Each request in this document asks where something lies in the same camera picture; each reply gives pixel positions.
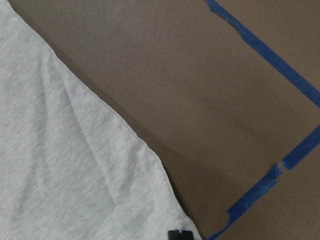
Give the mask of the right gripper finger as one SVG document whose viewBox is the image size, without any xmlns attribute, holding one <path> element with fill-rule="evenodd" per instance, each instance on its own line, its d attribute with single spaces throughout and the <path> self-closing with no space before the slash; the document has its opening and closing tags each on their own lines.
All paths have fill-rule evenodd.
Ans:
<svg viewBox="0 0 320 240">
<path fill-rule="evenodd" d="M 168 240 L 194 240 L 193 232 L 189 230 L 169 230 L 167 236 Z"/>
</svg>

